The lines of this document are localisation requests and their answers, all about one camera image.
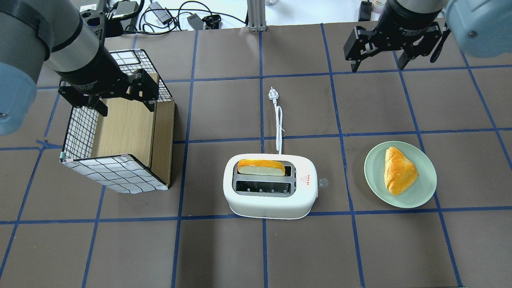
bread slice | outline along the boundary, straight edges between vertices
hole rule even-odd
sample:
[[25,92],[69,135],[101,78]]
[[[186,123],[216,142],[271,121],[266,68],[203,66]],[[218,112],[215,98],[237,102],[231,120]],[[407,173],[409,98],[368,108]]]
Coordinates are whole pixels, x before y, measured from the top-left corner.
[[386,166],[384,183],[388,192],[398,196],[407,190],[418,179],[418,170],[414,163],[396,147],[386,150]]
[[285,166],[272,160],[243,159],[238,162],[238,172],[250,175],[285,176]]

grid-patterned box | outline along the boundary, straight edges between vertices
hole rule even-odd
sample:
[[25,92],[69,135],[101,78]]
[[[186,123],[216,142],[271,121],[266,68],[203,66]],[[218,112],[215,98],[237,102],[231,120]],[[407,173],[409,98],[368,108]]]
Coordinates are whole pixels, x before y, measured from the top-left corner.
[[[127,74],[140,68],[144,68],[150,74],[158,73],[144,50],[121,50],[111,52],[111,54],[121,70]],[[160,118],[160,124],[159,127],[156,127],[156,121],[153,123],[153,134],[158,134],[160,139],[162,134],[165,134],[165,143],[162,145],[162,141],[159,141],[160,144],[157,145],[154,143],[154,139],[151,139],[151,149],[163,150],[159,150],[158,159],[154,161],[158,162],[159,168],[144,164],[129,151],[119,155],[94,157],[95,137],[99,137],[97,133],[101,133],[101,130],[98,130],[101,116],[95,110],[85,107],[73,107],[71,110],[60,161],[74,171],[117,192],[134,194],[152,190],[167,190],[170,186],[175,103],[161,79],[158,79],[158,86],[158,103],[161,104],[156,105],[155,117],[157,120],[158,117]],[[165,105],[164,110],[158,109],[163,105]],[[159,116],[158,112],[165,113],[165,115]]]

white toaster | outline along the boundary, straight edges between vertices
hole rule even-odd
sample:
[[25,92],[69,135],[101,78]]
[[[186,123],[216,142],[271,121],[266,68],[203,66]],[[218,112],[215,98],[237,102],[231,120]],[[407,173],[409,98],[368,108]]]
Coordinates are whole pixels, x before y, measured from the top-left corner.
[[[243,159],[279,161],[285,176],[238,173]],[[318,197],[318,179],[313,163],[304,157],[283,154],[240,154],[224,170],[224,196],[240,216],[269,219],[299,219],[306,216]]]

green plate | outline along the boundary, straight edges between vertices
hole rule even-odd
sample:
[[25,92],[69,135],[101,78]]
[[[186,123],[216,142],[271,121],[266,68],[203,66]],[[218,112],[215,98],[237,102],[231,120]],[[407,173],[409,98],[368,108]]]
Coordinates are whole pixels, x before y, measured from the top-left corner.
[[[396,147],[400,150],[418,169],[418,178],[407,190],[398,196],[389,194],[384,184],[384,166],[386,149]],[[430,159],[418,148],[411,144],[389,141],[375,146],[365,160],[366,182],[382,201],[400,208],[414,208],[425,204],[437,186],[437,174]]]

power adapter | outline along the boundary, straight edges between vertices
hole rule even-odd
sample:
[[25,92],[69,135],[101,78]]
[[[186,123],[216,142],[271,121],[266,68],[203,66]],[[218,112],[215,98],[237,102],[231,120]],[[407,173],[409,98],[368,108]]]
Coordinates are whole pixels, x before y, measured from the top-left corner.
[[[139,8],[139,4],[136,1],[121,1],[116,3],[116,12],[115,15],[128,14],[134,11],[137,11]],[[135,31],[135,25],[137,24],[138,15],[131,18],[121,21],[121,26],[123,30],[126,31]]]
[[165,10],[156,10],[156,9],[163,9],[158,2],[153,2],[150,4],[150,10],[153,10],[153,13],[156,15],[158,20],[162,22],[164,25],[167,25],[167,23],[171,22],[172,18]]
[[204,22],[199,18],[197,14],[192,14],[189,17],[187,17],[187,21],[192,26],[194,30],[203,30],[204,29]]
[[362,1],[359,6],[359,22],[370,21],[372,17],[372,3],[368,1]]

